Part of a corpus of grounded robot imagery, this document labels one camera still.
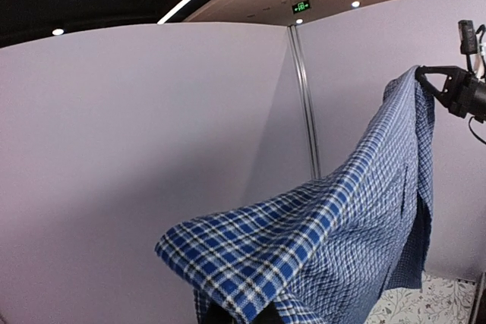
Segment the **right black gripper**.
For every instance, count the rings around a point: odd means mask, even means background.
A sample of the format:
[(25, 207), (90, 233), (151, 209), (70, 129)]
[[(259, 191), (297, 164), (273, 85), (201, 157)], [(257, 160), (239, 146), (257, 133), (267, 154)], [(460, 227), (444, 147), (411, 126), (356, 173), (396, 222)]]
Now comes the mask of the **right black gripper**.
[[(427, 79), (427, 74), (445, 75), (443, 88), (436, 88)], [(457, 66), (419, 66), (415, 70), (415, 79), (450, 114), (460, 118), (470, 114), (476, 119), (485, 119), (485, 82), (479, 81), (473, 73)]]

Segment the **blue plaid long sleeve shirt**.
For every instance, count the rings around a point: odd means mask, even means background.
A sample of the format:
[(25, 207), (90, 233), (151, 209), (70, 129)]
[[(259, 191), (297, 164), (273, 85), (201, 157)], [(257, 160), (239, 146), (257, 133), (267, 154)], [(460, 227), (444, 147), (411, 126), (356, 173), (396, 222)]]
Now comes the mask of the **blue plaid long sleeve shirt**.
[(355, 150), (329, 175), (182, 222), (158, 257), (211, 305), (250, 323), (363, 323), (385, 290), (421, 287), (433, 210), (434, 100), (410, 69), (390, 81)]

